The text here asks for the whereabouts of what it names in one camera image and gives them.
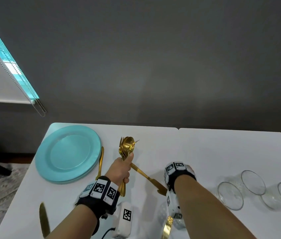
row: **stack of plates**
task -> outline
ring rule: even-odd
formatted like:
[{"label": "stack of plates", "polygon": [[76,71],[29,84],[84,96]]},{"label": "stack of plates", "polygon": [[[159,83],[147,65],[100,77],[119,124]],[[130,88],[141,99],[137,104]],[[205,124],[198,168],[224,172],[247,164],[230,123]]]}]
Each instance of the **stack of plates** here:
[{"label": "stack of plates", "polygon": [[101,148],[97,133],[89,127],[63,127],[43,140],[35,155],[35,166],[47,181],[71,183],[94,169]]}]

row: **hand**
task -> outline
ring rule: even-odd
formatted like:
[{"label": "hand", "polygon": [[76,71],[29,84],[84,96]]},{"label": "hand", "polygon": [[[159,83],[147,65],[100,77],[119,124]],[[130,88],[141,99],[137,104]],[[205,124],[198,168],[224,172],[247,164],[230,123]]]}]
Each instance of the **hand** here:
[{"label": "hand", "polygon": [[130,153],[125,161],[122,161],[122,158],[117,158],[114,163],[112,163],[105,176],[118,186],[120,186],[122,181],[127,184],[129,182],[130,163],[133,161],[133,158],[134,153]]}]

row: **finger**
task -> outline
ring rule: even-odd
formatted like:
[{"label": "finger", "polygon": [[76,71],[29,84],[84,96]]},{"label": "finger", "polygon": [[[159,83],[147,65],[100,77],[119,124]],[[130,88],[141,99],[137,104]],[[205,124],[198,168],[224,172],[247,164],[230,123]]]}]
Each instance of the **finger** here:
[{"label": "finger", "polygon": [[130,165],[130,163],[133,161],[133,158],[134,158],[134,153],[130,153],[124,162]]}]

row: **wall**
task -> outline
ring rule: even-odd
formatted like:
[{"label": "wall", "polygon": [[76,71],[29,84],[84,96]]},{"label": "wall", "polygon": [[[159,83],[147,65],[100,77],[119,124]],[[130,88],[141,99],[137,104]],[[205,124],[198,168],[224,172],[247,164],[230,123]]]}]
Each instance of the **wall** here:
[{"label": "wall", "polygon": [[0,0],[0,37],[48,110],[0,104],[0,150],[52,122],[281,132],[281,0]]}]

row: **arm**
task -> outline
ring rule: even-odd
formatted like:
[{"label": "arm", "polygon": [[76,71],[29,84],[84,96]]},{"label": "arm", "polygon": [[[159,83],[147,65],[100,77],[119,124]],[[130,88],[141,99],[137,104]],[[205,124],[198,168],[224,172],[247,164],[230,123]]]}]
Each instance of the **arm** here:
[{"label": "arm", "polygon": [[[113,183],[120,185],[129,182],[130,163],[134,154],[122,161],[117,158],[105,174]],[[93,211],[85,205],[76,206],[71,213],[46,237],[46,239],[89,239],[97,224]]]},{"label": "arm", "polygon": [[213,194],[188,175],[174,183],[190,238],[256,239]]}]

